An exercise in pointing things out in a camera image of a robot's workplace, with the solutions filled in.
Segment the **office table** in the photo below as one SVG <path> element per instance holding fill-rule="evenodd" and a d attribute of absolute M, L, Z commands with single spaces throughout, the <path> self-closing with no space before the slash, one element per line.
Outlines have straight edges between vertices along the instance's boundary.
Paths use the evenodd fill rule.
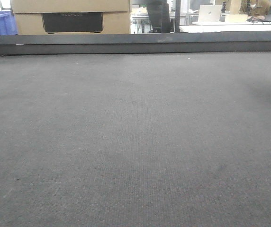
<path fill-rule="evenodd" d="M 212 26 L 212 25 L 271 25 L 271 22 L 261 22 L 261 21 L 257 21 L 257 22 L 249 22 L 249 21 L 244 21 L 244 22 L 223 22 L 223 21 L 218 21 L 218 22 L 193 22 L 192 24 L 194 25 L 208 25 L 208 26 Z"/>
<path fill-rule="evenodd" d="M 181 32 L 200 33 L 200 32 L 228 32 L 228 31 L 271 31 L 271 24 L 229 24 L 224 25 L 218 22 L 218 25 L 200 26 L 180 26 Z"/>
<path fill-rule="evenodd" d="M 175 12 L 170 12 L 169 17 L 170 17 L 170 20 L 174 20 L 175 19 Z M 181 16 L 180 16 L 180 18 L 185 18 L 185 17 L 186 17 L 185 14 L 181 14 Z M 145 23 L 144 22 L 148 21 L 150 24 L 148 13 L 132 14 L 131 18 L 133 20 L 140 20 L 141 33 L 145 33 Z"/>
<path fill-rule="evenodd" d="M 0 57 L 0 227 L 271 226 L 271 52 Z"/>

